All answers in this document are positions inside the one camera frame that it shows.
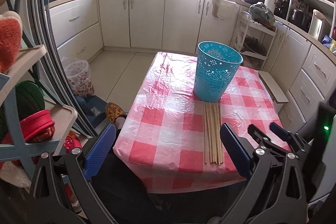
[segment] basket rim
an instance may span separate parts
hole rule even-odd
[[[204,52],[204,51],[200,48],[200,45],[201,45],[202,43],[214,43],[214,44],[219,44],[219,45],[222,45],[222,46],[224,46],[224,47],[230,48],[230,49],[232,49],[233,51],[235,51],[235,52],[241,57],[241,62],[228,62],[228,61],[225,61],[225,60],[221,60],[221,59],[219,59],[219,58],[217,58],[217,57],[213,57],[213,56],[207,54],[206,52]],[[218,61],[221,61],[221,62],[225,62],[225,63],[228,63],[228,64],[241,64],[241,63],[243,62],[243,57],[242,57],[242,55],[241,55],[239,52],[237,52],[234,48],[231,48],[230,46],[225,45],[225,44],[222,44],[222,43],[219,43],[219,42],[214,42],[214,41],[202,41],[202,42],[198,43],[197,47],[198,47],[198,49],[199,49],[202,53],[204,53],[204,54],[206,54],[207,56],[209,56],[209,57],[211,57],[211,58],[214,58],[214,59],[216,59],[216,60],[218,60]]]

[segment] floral trash bin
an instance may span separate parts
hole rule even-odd
[[[95,94],[90,77],[91,69],[87,61],[77,58],[63,58],[62,65],[75,96],[85,98]]]
[[[194,94],[204,102],[220,100],[242,61],[240,53],[229,46],[199,43]]]

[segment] blue gripper pad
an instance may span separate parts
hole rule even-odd
[[[110,123],[85,158],[84,176],[87,180],[97,175],[115,139],[116,127]]]
[[[291,135],[286,130],[281,128],[279,125],[277,125],[275,122],[271,122],[269,124],[269,130],[271,130],[284,142],[289,142],[291,140]]]
[[[239,175],[247,180],[250,179],[252,176],[251,158],[239,142],[236,133],[226,123],[220,127],[220,139]]]

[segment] table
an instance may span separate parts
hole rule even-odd
[[[115,154],[144,183],[149,193],[184,193],[243,181],[223,146],[222,165],[204,163],[202,104],[193,93],[197,58],[158,52],[115,143]],[[255,124],[273,143],[287,144],[272,133],[281,125],[258,72],[239,67],[220,100],[222,122],[248,135]]]

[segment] green bag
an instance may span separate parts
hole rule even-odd
[[[45,109],[43,94],[39,86],[32,81],[23,81],[15,86],[16,106],[19,120]],[[8,133],[3,106],[0,108],[0,142]]]

